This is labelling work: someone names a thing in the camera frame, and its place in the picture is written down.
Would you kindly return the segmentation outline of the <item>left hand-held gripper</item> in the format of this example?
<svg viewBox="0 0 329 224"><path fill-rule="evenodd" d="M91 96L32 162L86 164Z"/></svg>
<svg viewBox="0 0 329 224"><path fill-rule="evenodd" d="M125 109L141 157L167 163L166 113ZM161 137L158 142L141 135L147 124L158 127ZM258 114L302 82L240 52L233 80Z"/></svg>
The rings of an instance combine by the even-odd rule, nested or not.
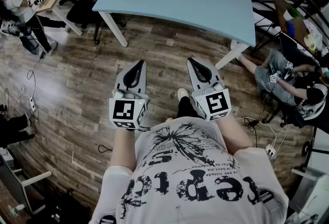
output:
<svg viewBox="0 0 329 224"><path fill-rule="evenodd" d="M141 125L149 103L149 97L141 94L145 93L146 85L147 64L144 60L134 61L119 72L113 97L109 98L109 121L115 128L150 130Z"/></svg>

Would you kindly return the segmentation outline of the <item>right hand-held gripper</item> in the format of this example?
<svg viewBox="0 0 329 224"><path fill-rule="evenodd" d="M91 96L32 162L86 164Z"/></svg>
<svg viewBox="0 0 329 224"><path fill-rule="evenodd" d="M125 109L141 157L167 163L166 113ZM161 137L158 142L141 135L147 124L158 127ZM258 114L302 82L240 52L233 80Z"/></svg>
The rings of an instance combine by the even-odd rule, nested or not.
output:
<svg viewBox="0 0 329 224"><path fill-rule="evenodd" d="M228 116L231 112L229 91L224 88L219 71L209 61L187 59L187 66L194 92L192 98L206 121Z"/></svg>

